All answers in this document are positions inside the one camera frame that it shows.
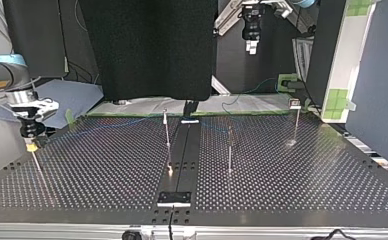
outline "metal rod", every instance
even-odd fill
[[[170,152],[170,137],[169,137],[169,126],[167,122],[167,109],[165,108],[163,110],[163,124],[165,125],[165,130],[166,130],[166,146],[167,146],[167,151],[168,151],[168,169],[171,174],[172,172],[172,167],[170,165],[172,159],[171,159],[171,152]]]
[[[40,172],[42,172],[42,168],[41,168],[41,165],[39,165],[39,162],[38,162],[38,158],[36,157],[35,155],[35,152],[32,152],[32,158],[35,162],[35,165],[36,165],[36,169]]]
[[[299,126],[299,118],[300,118],[300,109],[297,110],[296,130],[297,130],[297,127]]]
[[[231,173],[232,171],[232,146],[229,145],[229,161],[228,161],[228,167],[229,167],[229,172]]]
[[[228,131],[228,172],[232,171],[232,145],[234,144],[234,136],[232,132],[232,126],[229,126]]]

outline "thin metal pin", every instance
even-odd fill
[[[33,160],[35,162],[36,169],[38,171],[42,172],[41,165],[39,165],[38,158],[36,157],[35,152],[32,152],[32,158],[33,158]]]

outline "green tape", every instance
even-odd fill
[[[73,124],[75,122],[75,118],[73,117],[72,110],[67,109],[65,113],[67,124]]]
[[[371,0],[350,0],[349,7],[347,8],[347,16],[366,16],[368,15],[371,4]]]
[[[278,76],[278,92],[295,92],[295,89],[288,89],[281,85],[282,81],[297,81],[297,73],[292,74],[279,74]]]
[[[324,119],[341,119],[344,109],[347,107],[347,90],[330,89],[325,105]]]

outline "metal base plate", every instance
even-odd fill
[[[388,227],[388,172],[314,116],[201,122],[190,224]]]
[[[27,158],[0,172],[1,222],[151,224],[168,159],[162,119],[88,118],[37,154],[42,173]]]
[[[28,159],[0,171],[0,222],[388,228],[388,172],[316,117],[295,119],[170,119],[169,178],[161,119],[88,118],[38,152],[43,174]],[[191,207],[158,209],[164,189],[191,192]]]

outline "metal bracket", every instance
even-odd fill
[[[190,207],[191,192],[161,192],[158,207]]]
[[[350,111],[356,111],[356,104],[350,100],[347,100],[346,108]]]
[[[219,93],[220,96],[231,95],[231,92],[221,82],[219,82],[215,76],[212,76],[212,87]]]

